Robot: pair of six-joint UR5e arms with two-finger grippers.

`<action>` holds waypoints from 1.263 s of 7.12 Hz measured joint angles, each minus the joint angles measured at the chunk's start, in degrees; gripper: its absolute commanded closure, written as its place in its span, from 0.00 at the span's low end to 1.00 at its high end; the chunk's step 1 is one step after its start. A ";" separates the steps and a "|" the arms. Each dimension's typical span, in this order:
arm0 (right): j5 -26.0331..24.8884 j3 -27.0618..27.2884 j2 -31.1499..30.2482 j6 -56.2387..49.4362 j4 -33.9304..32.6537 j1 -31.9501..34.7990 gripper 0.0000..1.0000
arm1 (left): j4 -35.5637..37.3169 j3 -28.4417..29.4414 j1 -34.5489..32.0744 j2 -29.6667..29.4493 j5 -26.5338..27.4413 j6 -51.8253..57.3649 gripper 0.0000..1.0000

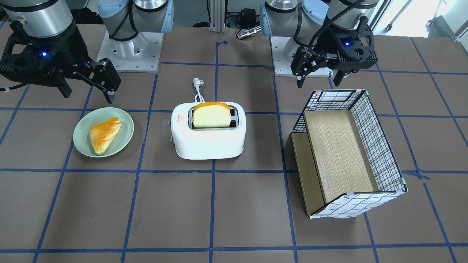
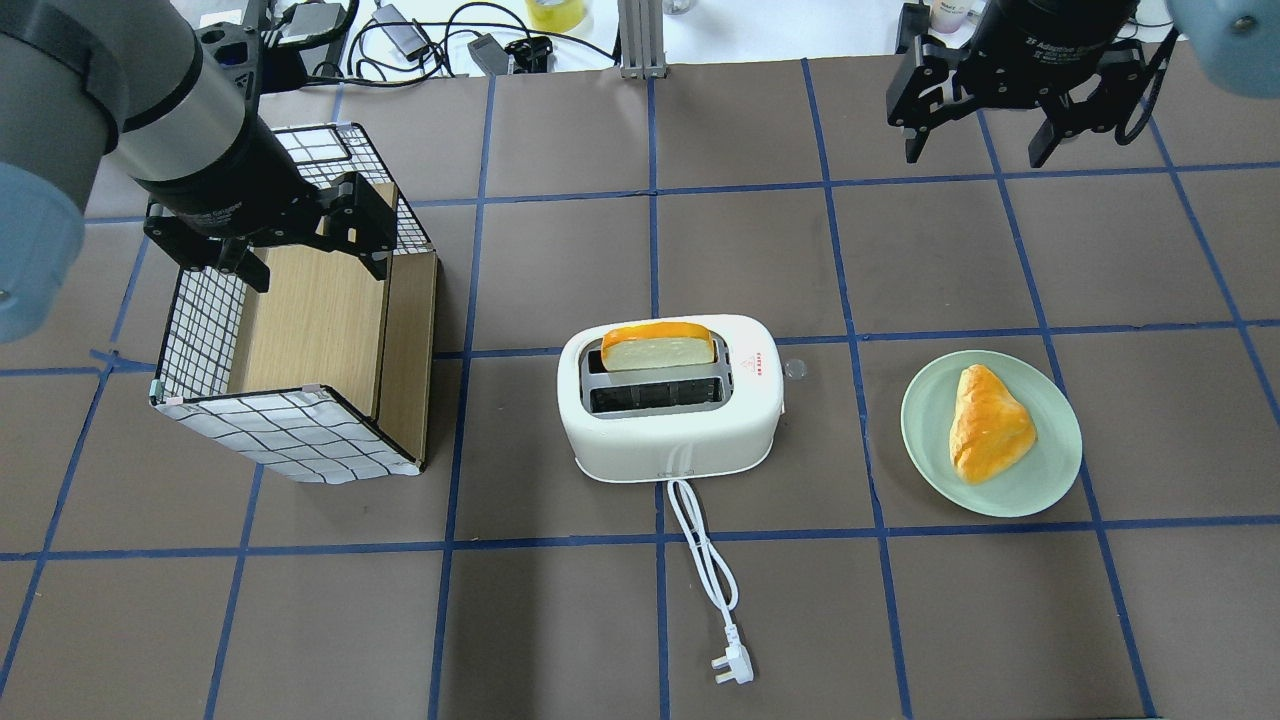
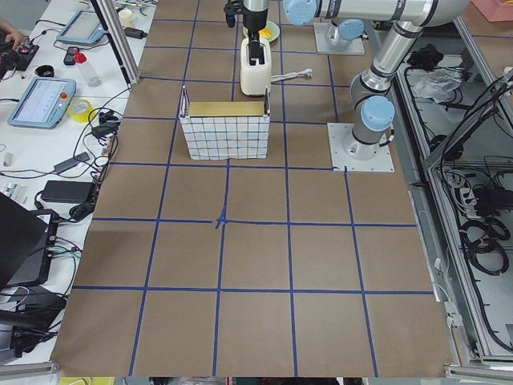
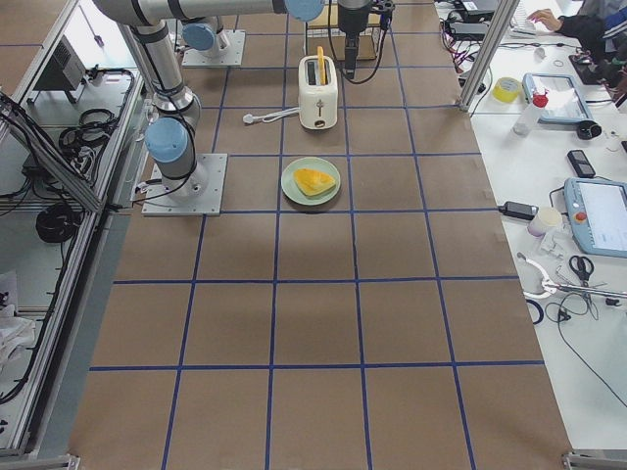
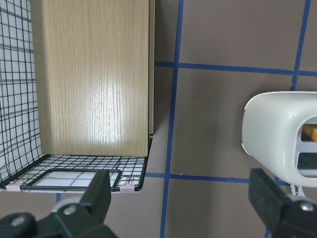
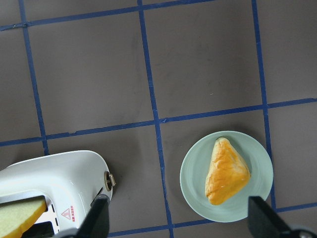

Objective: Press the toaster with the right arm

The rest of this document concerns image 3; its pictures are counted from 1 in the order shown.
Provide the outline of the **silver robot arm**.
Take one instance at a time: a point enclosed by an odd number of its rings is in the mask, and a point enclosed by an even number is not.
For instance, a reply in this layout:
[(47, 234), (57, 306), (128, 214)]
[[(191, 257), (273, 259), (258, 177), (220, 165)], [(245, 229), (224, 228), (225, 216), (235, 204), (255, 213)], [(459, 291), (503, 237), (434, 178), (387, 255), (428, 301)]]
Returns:
[(394, 105), (386, 98), (401, 61), (428, 26), (453, 21), (468, 1), (284, 1), (286, 18), (296, 26), (314, 18), (358, 18), (391, 21), (393, 26), (368, 69), (356, 76), (350, 88), (355, 124), (342, 141), (355, 160), (370, 160), (394, 120)]
[(332, 21), (331, 27), (325, 33), (326, 41), (331, 46), (340, 46), (359, 39), (364, 32), (364, 22), (358, 18)]

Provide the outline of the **person hand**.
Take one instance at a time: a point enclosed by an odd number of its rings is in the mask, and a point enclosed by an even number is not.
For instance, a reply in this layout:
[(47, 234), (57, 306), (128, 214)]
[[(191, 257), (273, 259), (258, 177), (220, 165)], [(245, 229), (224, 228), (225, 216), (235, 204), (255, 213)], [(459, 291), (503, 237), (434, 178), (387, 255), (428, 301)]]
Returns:
[(4, 18), (0, 18), (0, 29), (5, 35), (5, 41), (12, 44), (12, 49), (17, 51), (26, 41), (26, 36), (16, 27), (8, 23)]

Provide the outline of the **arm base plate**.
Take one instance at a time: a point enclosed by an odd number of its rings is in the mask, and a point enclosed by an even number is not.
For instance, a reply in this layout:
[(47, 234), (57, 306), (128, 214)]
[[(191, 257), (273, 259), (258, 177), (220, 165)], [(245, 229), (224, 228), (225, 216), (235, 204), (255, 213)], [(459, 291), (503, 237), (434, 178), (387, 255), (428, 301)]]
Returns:
[(337, 25), (327, 22), (313, 24), (317, 53), (326, 55), (364, 55), (362, 42), (364, 22), (346, 19)]
[(353, 124), (328, 123), (332, 169), (339, 172), (394, 172), (394, 163), (383, 134), (377, 144), (362, 144), (353, 137)]

